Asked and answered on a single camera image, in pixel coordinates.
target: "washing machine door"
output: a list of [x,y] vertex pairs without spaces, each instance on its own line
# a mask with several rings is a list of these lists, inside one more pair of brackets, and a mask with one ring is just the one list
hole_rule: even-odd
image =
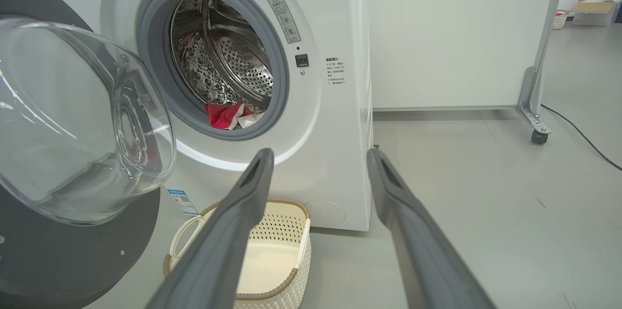
[[0,0],[0,81],[0,307],[84,307],[151,238],[167,108],[142,61],[62,0]]

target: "qr code label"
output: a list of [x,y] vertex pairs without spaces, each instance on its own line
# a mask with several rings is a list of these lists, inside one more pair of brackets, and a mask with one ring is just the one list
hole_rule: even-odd
[[196,211],[196,208],[194,207],[192,201],[190,200],[188,195],[186,195],[186,192],[184,190],[169,189],[169,194],[173,196],[175,203],[177,203],[177,205],[179,206],[179,209],[182,210],[182,213],[188,214],[191,216],[198,215],[198,211]]

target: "red towel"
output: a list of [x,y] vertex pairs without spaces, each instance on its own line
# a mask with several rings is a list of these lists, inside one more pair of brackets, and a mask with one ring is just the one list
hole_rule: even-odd
[[218,129],[233,130],[238,125],[238,118],[254,114],[246,107],[245,103],[236,103],[233,106],[205,104],[205,110],[209,115],[209,124]]

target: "wicker basket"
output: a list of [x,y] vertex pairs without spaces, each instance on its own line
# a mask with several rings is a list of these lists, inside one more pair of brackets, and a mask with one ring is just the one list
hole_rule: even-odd
[[557,13],[562,13],[562,15],[555,15],[555,20],[553,21],[553,30],[561,30],[566,24],[566,19],[568,18],[568,12],[566,10],[557,10]]
[[[207,207],[179,228],[164,258],[164,276],[169,275],[216,207]],[[181,236],[193,223],[197,227],[179,249]],[[264,218],[248,238],[235,309],[296,309],[300,305],[311,266],[309,227],[309,212],[301,203],[268,201]]]

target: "white laundry basket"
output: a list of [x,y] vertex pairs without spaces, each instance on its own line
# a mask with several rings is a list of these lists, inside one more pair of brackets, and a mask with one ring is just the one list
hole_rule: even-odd
[[553,21],[553,30],[561,30],[566,24],[566,19],[568,18],[568,12],[566,10],[557,10],[557,13],[562,13],[562,15],[555,15],[555,20]]
[[[169,275],[216,207],[217,204],[207,207],[179,228],[164,258],[164,276]],[[193,223],[197,227],[179,249],[182,234]],[[296,309],[300,305],[311,266],[310,227],[309,212],[302,203],[268,201],[264,218],[248,238],[234,308]]]

